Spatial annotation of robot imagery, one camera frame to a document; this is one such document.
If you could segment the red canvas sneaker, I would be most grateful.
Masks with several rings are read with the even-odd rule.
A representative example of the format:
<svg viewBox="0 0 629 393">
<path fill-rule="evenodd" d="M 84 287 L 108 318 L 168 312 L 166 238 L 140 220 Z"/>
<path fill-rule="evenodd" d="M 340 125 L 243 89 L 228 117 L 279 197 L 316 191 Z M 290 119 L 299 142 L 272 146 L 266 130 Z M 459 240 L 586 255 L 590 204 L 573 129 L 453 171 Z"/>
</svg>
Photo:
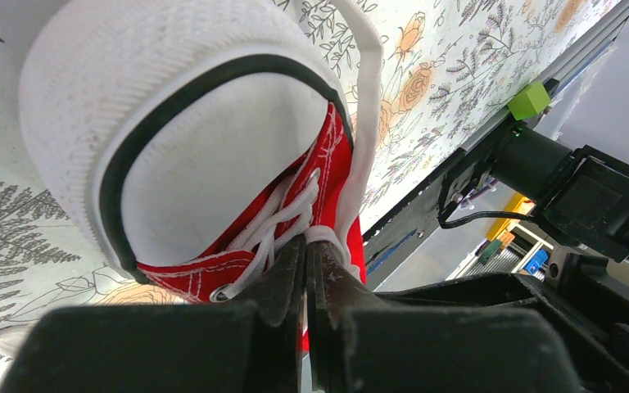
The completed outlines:
<svg viewBox="0 0 629 393">
<path fill-rule="evenodd" d="M 354 118 L 270 1 L 69 1 L 48 20 L 21 72 L 23 138 L 112 269 L 217 304 L 303 236 L 364 281 L 383 49 L 357 2 L 333 5 L 360 52 Z"/>
</svg>

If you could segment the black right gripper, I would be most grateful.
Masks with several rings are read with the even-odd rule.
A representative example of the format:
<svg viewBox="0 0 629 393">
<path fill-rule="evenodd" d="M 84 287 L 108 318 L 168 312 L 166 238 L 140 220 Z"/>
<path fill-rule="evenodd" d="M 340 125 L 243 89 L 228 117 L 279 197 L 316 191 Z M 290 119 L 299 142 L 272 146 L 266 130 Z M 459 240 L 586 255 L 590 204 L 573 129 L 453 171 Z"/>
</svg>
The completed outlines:
<svg viewBox="0 0 629 393">
<path fill-rule="evenodd" d="M 490 272 L 378 296 L 407 305 L 532 309 L 563 339 L 586 391 L 629 392 L 629 286 L 608 273 L 609 264 L 558 255 L 544 280 Z"/>
</svg>

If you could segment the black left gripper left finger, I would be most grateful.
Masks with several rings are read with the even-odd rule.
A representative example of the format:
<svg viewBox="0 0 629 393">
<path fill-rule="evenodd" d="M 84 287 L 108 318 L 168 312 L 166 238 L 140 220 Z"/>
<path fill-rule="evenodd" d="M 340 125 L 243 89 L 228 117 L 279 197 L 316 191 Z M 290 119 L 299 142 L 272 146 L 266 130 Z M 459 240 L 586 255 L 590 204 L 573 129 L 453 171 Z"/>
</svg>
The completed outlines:
<svg viewBox="0 0 629 393">
<path fill-rule="evenodd" d="M 301 389 L 305 249 L 305 238 L 294 237 L 270 269 L 234 298 L 253 311 L 241 370 L 243 392 Z"/>
</svg>

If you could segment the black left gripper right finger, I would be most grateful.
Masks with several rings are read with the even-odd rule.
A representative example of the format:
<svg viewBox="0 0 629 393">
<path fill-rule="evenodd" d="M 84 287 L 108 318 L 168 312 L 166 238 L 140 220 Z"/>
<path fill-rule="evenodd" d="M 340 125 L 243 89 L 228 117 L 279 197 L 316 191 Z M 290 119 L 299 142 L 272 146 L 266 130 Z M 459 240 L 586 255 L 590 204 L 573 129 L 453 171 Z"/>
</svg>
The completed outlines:
<svg viewBox="0 0 629 393">
<path fill-rule="evenodd" d="M 346 343 L 342 326 L 349 309 L 388 309 L 390 304 L 369 291 L 342 267 L 329 242 L 306 246 L 306 297 L 313 387 L 343 392 L 347 387 Z"/>
</svg>

